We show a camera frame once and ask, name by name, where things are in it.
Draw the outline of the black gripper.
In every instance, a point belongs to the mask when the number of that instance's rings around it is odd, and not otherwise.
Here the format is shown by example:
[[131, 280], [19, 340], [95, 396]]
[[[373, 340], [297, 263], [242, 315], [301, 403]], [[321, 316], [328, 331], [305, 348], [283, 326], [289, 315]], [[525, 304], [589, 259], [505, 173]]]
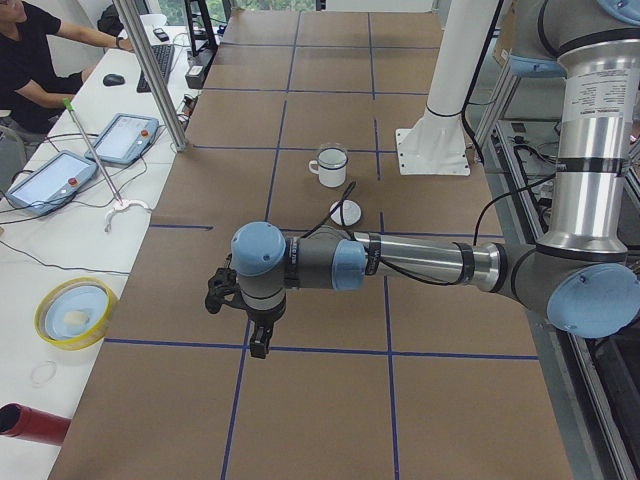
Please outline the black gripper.
[[247, 316], [254, 325], [250, 339], [251, 356], [266, 358], [269, 354], [274, 325], [280, 319], [280, 307], [267, 310], [248, 308]]

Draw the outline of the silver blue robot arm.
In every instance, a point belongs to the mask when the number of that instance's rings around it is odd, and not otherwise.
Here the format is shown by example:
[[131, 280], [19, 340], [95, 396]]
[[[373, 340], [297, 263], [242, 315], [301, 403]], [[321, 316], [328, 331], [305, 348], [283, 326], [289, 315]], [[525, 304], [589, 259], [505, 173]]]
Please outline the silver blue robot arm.
[[233, 304], [268, 354], [290, 288], [358, 289], [379, 272], [511, 298], [582, 338], [612, 335], [639, 312], [639, 282], [617, 235], [639, 86], [635, 1], [521, 1], [512, 54], [558, 64], [564, 105], [550, 225], [532, 245], [438, 243], [318, 226], [285, 237], [266, 222], [231, 242]]

